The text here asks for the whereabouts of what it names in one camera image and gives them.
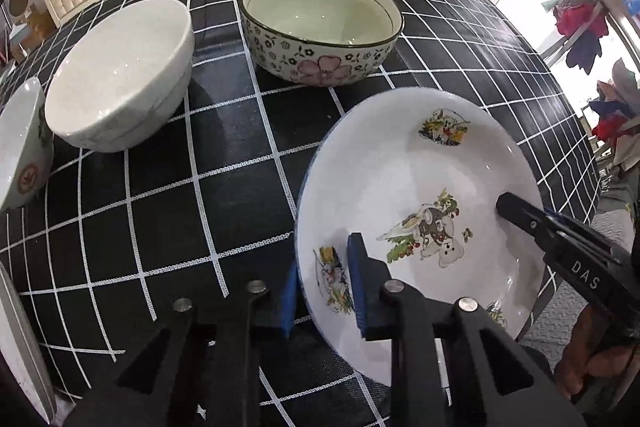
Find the person's right hand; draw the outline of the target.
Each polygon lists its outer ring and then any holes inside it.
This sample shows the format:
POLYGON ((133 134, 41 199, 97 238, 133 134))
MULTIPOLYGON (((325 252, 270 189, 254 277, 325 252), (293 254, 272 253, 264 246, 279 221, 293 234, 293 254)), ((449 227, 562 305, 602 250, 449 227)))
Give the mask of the person's right hand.
POLYGON ((566 399, 582 390, 587 376, 612 378, 623 373, 627 365, 638 360, 635 347, 615 346, 600 353, 596 352, 596 320, 600 317, 588 305, 578 315, 570 341, 563 350, 561 360, 555 366, 554 378, 559 393, 566 399))

